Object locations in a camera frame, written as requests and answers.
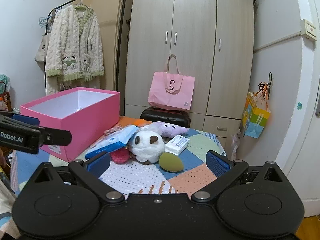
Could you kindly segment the magenta fluffy ball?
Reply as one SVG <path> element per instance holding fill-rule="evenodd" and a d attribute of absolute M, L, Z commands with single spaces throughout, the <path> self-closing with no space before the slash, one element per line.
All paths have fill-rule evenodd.
<path fill-rule="evenodd" d="M 125 164 L 131 158 L 130 152 L 126 147 L 111 152 L 110 157 L 116 164 Z"/>

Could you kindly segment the blue white tissue pack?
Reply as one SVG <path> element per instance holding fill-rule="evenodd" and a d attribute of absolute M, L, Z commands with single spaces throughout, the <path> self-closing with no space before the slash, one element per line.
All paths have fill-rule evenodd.
<path fill-rule="evenodd" d="M 109 134 L 91 147 L 85 154 L 85 158 L 91 159 L 101 152 L 110 153 L 125 147 L 137 130 L 137 126 L 129 125 Z"/>

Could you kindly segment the small white tissue pack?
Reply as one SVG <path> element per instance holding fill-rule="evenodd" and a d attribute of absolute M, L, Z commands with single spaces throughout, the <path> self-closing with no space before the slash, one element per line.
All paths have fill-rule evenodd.
<path fill-rule="evenodd" d="M 189 139 L 181 135 L 176 135 L 165 144 L 165 151 L 179 156 L 189 145 Z"/>

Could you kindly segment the green beauty sponge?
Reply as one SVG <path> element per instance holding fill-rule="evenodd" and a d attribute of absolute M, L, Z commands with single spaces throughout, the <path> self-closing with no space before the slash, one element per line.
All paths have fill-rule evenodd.
<path fill-rule="evenodd" d="M 159 166 L 168 172 L 180 172 L 183 171 L 184 165 L 181 159 L 168 152 L 164 152 L 159 158 Z"/>

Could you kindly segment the white brown plush ball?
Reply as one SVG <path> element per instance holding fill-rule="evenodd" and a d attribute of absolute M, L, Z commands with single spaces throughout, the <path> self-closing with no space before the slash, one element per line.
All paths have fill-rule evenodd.
<path fill-rule="evenodd" d="M 139 131 L 130 139 L 128 148 L 138 162 L 154 164 L 165 152 L 165 143 L 156 132 Z"/>

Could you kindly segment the purple plush toy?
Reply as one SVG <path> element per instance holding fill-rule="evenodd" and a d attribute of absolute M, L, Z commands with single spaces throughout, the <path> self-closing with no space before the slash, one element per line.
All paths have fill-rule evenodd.
<path fill-rule="evenodd" d="M 157 121 L 142 127 L 141 130 L 156 132 L 166 138 L 174 138 L 176 135 L 186 134 L 189 131 L 189 128 Z"/>

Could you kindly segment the orange beauty sponge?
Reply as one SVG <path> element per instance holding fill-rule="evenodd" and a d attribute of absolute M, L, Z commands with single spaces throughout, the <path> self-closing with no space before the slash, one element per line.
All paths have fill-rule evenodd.
<path fill-rule="evenodd" d="M 144 120 L 144 119 L 137 119 L 134 121 L 134 125 L 137 126 L 137 127 L 144 127 L 146 125 L 149 125 L 151 124 L 152 122 L 151 121 L 147 121 L 147 120 Z"/>

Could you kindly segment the pink floral cloth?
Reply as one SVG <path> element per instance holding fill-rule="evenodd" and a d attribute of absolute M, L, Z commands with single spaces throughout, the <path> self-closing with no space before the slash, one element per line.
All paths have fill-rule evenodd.
<path fill-rule="evenodd" d="M 105 132 L 104 132 L 104 135 L 105 136 L 108 136 L 114 132 L 117 132 L 117 131 L 120 131 L 121 129 L 123 129 L 123 126 L 121 126 L 120 124 L 117 124 L 115 126 L 113 126 L 112 128 L 110 129 L 107 129 Z"/>

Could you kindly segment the red woven basket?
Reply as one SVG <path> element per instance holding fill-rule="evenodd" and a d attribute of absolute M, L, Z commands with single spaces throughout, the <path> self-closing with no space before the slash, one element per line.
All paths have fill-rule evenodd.
<path fill-rule="evenodd" d="M 12 111 L 10 93 L 7 92 L 5 82 L 1 81 L 1 85 L 3 86 L 3 92 L 1 93 L 1 110 Z"/>

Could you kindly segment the pink cardboard storage box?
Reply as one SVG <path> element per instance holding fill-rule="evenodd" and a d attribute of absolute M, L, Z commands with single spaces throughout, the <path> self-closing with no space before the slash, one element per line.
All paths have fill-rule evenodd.
<path fill-rule="evenodd" d="M 40 126 L 70 131 L 72 141 L 68 146 L 41 147 L 69 162 L 119 121 L 120 93 L 76 87 L 26 103 L 20 113 L 39 119 Z"/>

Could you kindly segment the patchwork knitted blanket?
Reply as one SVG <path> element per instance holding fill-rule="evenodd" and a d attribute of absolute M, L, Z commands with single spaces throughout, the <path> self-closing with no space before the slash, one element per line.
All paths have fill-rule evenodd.
<path fill-rule="evenodd" d="M 163 170 L 158 164 L 143 165 L 132 159 L 125 164 L 111 163 L 100 176 L 100 180 L 121 192 L 166 194 L 187 193 L 191 196 L 216 179 L 206 166 L 206 154 L 210 150 L 225 155 L 226 139 L 208 132 L 190 129 L 186 134 L 188 147 L 180 154 L 183 171 L 172 173 Z M 12 153 L 10 186 L 19 194 L 42 162 L 49 161 L 53 166 L 67 166 L 67 162 L 40 150 L 37 155 L 14 151 Z"/>

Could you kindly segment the beige canvas bag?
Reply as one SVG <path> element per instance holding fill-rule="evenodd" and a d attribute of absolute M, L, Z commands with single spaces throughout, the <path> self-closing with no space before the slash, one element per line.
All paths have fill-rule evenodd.
<path fill-rule="evenodd" d="M 42 36 L 40 46 L 35 55 L 35 61 L 42 70 L 44 70 L 44 66 L 46 62 L 49 40 L 50 40 L 50 33 Z"/>

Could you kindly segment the colourful paper gift bag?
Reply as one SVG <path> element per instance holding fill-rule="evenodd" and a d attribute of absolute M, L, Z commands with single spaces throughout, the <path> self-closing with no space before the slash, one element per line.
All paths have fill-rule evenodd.
<path fill-rule="evenodd" d="M 258 88 L 255 93 L 248 92 L 242 114 L 244 135 L 255 139 L 260 137 L 271 115 L 268 104 L 270 84 L 261 82 Z"/>

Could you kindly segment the black suitcase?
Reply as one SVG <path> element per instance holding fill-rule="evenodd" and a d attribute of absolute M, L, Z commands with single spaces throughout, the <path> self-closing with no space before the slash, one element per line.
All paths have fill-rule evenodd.
<path fill-rule="evenodd" d="M 191 125 L 189 114 L 180 110 L 165 110 L 156 107 L 149 107 L 142 111 L 140 118 L 151 122 L 167 122 L 186 128 L 189 128 Z"/>

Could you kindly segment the white door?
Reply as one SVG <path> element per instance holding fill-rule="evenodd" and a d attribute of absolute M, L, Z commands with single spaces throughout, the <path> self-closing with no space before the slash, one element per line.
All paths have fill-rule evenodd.
<path fill-rule="evenodd" d="M 296 49 L 286 49 L 289 59 L 299 67 L 299 77 L 284 85 L 285 95 L 295 100 L 290 122 L 276 157 L 276 163 L 288 176 L 305 208 L 305 216 L 319 214 L 319 0 L 296 0 L 298 13 L 295 31 L 279 44 L 296 42 Z M 300 21 L 316 27 L 317 41 L 301 35 Z"/>

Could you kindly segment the cream knitted cardigan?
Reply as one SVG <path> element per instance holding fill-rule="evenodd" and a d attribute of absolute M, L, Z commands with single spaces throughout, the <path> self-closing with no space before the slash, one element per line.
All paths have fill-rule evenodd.
<path fill-rule="evenodd" d="M 47 48 L 46 94 L 74 87 L 100 88 L 104 76 L 98 17 L 85 5 L 69 5 L 55 15 Z"/>

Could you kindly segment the pink tote bag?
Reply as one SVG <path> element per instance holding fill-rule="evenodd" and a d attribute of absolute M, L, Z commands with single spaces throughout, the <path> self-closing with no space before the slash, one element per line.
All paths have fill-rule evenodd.
<path fill-rule="evenodd" d="M 176 74 L 169 73 L 170 60 L 176 60 Z M 189 111 L 193 99 L 195 77 L 180 74 L 176 55 L 170 54 L 164 72 L 154 72 L 148 103 L 166 110 Z"/>

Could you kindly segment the grey wooden wardrobe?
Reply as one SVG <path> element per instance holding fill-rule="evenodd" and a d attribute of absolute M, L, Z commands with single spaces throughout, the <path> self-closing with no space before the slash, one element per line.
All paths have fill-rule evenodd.
<path fill-rule="evenodd" d="M 195 78 L 191 127 L 223 145 L 239 127 L 252 70 L 254 0 L 133 0 L 125 114 L 148 108 L 155 72 Z"/>

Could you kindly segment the black clothes rack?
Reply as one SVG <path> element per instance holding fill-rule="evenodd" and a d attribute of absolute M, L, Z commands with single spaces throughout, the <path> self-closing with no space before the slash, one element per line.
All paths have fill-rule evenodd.
<path fill-rule="evenodd" d="M 46 21 L 46 31 L 51 32 L 53 18 L 58 10 L 70 4 L 82 3 L 96 13 L 103 45 L 105 75 L 100 78 L 102 89 L 120 92 L 120 112 L 124 113 L 125 70 L 127 55 L 127 27 L 131 0 L 71 0 L 52 9 Z"/>

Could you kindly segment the white wall switch box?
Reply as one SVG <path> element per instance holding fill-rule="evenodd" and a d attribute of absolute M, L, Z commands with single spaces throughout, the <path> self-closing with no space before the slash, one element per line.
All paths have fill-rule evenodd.
<path fill-rule="evenodd" d="M 316 27 L 306 19 L 300 21 L 301 35 L 313 42 L 317 41 Z"/>

